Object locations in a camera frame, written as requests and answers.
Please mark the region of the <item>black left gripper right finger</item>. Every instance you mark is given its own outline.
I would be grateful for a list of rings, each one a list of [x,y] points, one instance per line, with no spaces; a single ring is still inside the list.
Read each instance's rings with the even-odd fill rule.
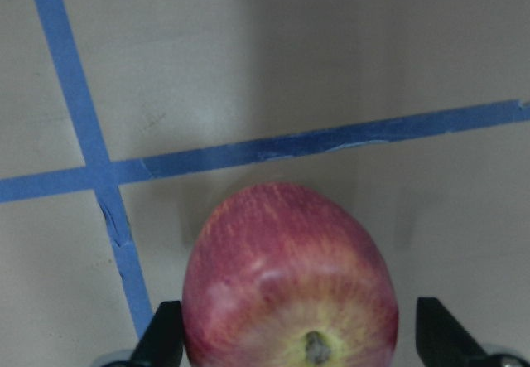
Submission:
[[[489,365],[483,347],[435,297],[417,299],[415,346],[427,367]]]

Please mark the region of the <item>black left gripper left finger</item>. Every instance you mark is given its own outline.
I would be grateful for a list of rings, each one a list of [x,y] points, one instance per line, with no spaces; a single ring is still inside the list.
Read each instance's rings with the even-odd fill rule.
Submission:
[[[129,358],[129,366],[176,367],[184,354],[180,301],[164,301]]]

